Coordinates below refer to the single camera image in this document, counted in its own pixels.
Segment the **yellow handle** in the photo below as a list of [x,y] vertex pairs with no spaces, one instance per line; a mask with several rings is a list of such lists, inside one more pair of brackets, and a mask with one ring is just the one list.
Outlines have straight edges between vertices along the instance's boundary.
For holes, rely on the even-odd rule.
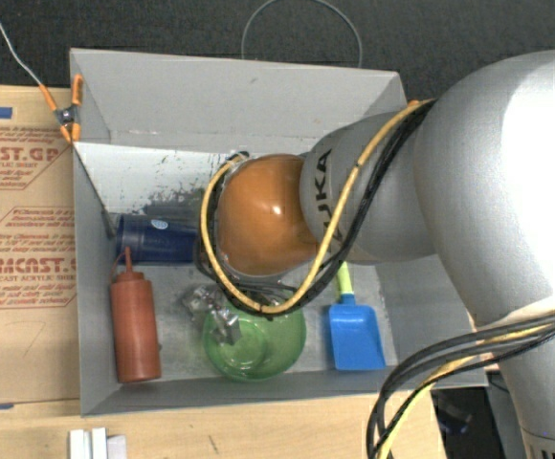
[[346,262],[339,268],[336,276],[340,295],[354,294],[352,290],[352,280],[350,279],[350,270],[347,268]]

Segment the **ketchup bottle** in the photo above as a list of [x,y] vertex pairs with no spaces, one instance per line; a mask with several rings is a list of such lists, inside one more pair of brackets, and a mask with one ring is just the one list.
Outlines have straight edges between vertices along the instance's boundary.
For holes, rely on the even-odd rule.
[[119,383],[161,377],[152,283],[133,272],[131,250],[124,248],[126,270],[110,286],[114,346]]

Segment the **orange clip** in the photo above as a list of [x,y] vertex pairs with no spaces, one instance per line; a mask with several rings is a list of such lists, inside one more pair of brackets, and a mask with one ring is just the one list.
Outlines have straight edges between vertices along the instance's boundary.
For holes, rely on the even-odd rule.
[[[79,140],[80,136],[80,127],[78,123],[77,117],[77,108],[80,107],[82,104],[82,85],[84,84],[84,79],[82,75],[77,74],[74,76],[74,82],[72,83],[72,96],[71,96],[71,103],[72,107],[71,110],[73,111],[73,117],[70,122],[65,122],[62,119],[59,119],[60,123],[60,134],[63,135],[63,138],[66,142],[71,144],[71,141],[76,142]],[[56,106],[55,98],[48,90],[48,87],[45,85],[39,85],[39,90],[41,91],[48,107],[54,113],[60,112],[58,111],[58,107]]]

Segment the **white wire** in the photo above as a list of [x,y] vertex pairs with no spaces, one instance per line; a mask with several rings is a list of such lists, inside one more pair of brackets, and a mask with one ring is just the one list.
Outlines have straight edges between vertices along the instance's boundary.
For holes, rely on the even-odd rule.
[[3,24],[1,23],[1,20],[0,20],[0,31],[1,31],[1,34],[3,34],[3,37],[6,40],[6,43],[8,44],[8,48],[10,48],[10,53],[13,56],[13,58],[16,60],[16,62],[22,67],[22,69],[25,72],[27,72],[29,74],[29,76],[37,83],[37,85],[43,86],[43,83],[37,77],[37,75],[33,72],[33,70],[31,68],[29,68],[29,66],[22,59],[20,59],[20,56],[18,56],[18,53],[13,48],[13,46],[11,44],[11,41],[10,41],[10,38],[8,37],[8,33],[6,33],[6,30],[3,27]]
[[[267,7],[269,7],[270,5],[273,5],[273,4],[275,4],[276,2],[279,2],[279,1],[280,0],[268,0],[267,2],[262,4],[258,9],[256,9],[256,11],[250,17],[250,19],[248,19],[246,27],[244,28],[243,34],[241,36],[241,59],[246,58],[244,46],[246,44],[246,37],[248,36],[248,30],[250,29],[250,26],[252,25],[252,21],[255,20],[256,16],[259,15],[262,11],[264,11]],[[352,30],[352,33],[354,34],[354,37],[356,38],[356,43],[358,44],[358,67],[362,68],[363,67],[363,40],[361,39],[360,35],[358,34],[358,31],[356,30],[356,27],[354,26],[354,24],[352,24],[350,19],[348,19],[347,16],[342,11],[340,11],[337,7],[329,4],[328,2],[325,2],[324,0],[309,0],[309,1],[310,2],[315,2],[315,3],[320,4],[320,5],[323,5],[323,6],[327,7],[328,9],[337,13],[342,18],[342,20],[345,22],[345,24],[347,24],[347,27],[349,27]]]

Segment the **dark floor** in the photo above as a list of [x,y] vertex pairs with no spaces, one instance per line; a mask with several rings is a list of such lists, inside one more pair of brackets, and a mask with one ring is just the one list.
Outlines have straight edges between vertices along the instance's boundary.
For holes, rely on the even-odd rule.
[[512,459],[503,453],[485,387],[435,391],[433,399],[448,459]]
[[[72,47],[240,58],[241,36],[267,0],[0,0],[14,46],[49,85],[69,84]],[[408,98],[431,98],[486,64],[555,49],[555,0],[326,0],[356,26],[364,68],[400,73]],[[254,22],[246,57],[355,66],[356,40],[327,8],[275,4]],[[0,35],[0,84],[32,84]],[[502,459],[484,389],[442,400],[471,414],[446,434],[450,459]]]

